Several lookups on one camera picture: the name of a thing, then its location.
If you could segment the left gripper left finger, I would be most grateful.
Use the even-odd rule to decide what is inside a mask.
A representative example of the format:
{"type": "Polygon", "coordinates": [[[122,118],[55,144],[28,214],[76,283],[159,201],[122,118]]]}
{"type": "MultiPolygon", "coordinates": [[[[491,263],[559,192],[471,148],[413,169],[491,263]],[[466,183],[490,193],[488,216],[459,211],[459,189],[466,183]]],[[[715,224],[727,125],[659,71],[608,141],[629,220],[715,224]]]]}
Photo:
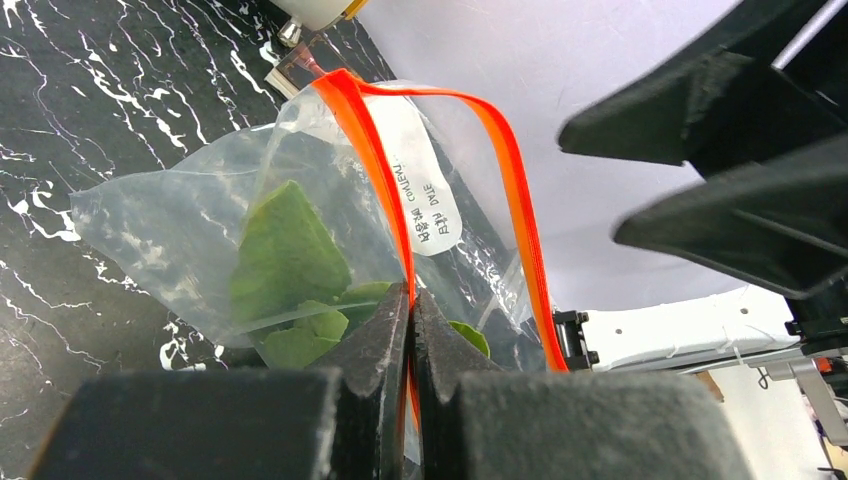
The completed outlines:
{"type": "Polygon", "coordinates": [[[34,479],[398,479],[409,288],[300,370],[135,372],[83,384],[34,479]]]}

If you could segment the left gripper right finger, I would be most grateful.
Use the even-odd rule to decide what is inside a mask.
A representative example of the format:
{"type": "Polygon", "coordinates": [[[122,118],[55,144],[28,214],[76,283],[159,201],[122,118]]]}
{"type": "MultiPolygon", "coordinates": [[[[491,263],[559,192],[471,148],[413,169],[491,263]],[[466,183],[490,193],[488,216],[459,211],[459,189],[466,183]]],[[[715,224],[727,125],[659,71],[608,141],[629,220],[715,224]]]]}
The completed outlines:
{"type": "Polygon", "coordinates": [[[698,379],[664,372],[508,372],[447,321],[413,309],[427,479],[748,479],[732,429],[698,379]]]}

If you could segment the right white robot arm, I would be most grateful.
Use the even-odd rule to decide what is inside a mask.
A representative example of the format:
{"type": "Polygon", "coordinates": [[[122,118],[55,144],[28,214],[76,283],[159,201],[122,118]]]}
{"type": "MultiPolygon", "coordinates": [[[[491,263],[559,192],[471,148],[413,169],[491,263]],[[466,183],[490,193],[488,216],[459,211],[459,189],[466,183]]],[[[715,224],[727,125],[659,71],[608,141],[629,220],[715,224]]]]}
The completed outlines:
{"type": "Polygon", "coordinates": [[[847,351],[847,5],[743,1],[569,119],[566,153],[691,165],[702,183],[612,238],[738,279],[634,310],[558,317],[571,368],[673,368],[847,351]]]}

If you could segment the clear zip top bag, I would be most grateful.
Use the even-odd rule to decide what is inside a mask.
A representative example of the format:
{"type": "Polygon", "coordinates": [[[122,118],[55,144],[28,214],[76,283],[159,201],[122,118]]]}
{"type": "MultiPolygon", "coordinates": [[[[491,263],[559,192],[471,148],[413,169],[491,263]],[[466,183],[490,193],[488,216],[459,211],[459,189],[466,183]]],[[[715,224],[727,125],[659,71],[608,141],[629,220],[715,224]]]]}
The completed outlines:
{"type": "Polygon", "coordinates": [[[227,134],[175,166],[74,193],[76,232],[212,342],[253,346],[230,282],[247,218],[284,182],[390,233],[413,297],[507,369],[565,371],[522,152],[473,95],[338,69],[270,124],[227,134]]]}

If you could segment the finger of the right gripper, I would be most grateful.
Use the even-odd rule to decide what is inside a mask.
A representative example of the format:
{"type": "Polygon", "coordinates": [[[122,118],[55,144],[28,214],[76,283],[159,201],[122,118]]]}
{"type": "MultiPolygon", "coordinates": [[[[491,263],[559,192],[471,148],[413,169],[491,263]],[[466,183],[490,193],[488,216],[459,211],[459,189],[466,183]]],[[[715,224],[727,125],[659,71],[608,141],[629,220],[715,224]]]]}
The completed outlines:
{"type": "Polygon", "coordinates": [[[847,131],[847,5],[743,1],[629,85],[574,115],[579,155],[710,176],[847,131]]]}
{"type": "Polygon", "coordinates": [[[847,274],[847,137],[716,175],[627,217],[613,240],[814,295],[847,274]]]}

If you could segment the green leaf vegetable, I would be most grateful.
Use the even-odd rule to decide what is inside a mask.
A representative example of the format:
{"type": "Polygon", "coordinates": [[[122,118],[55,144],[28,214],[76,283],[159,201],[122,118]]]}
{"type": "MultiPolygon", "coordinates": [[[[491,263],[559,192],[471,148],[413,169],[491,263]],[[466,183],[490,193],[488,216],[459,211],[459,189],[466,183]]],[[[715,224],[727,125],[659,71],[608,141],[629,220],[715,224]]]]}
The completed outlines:
{"type": "Polygon", "coordinates": [[[330,228],[301,185],[284,182],[247,218],[230,282],[233,321],[271,368],[306,367],[375,313],[403,271],[390,233],[350,210],[330,228]]]}

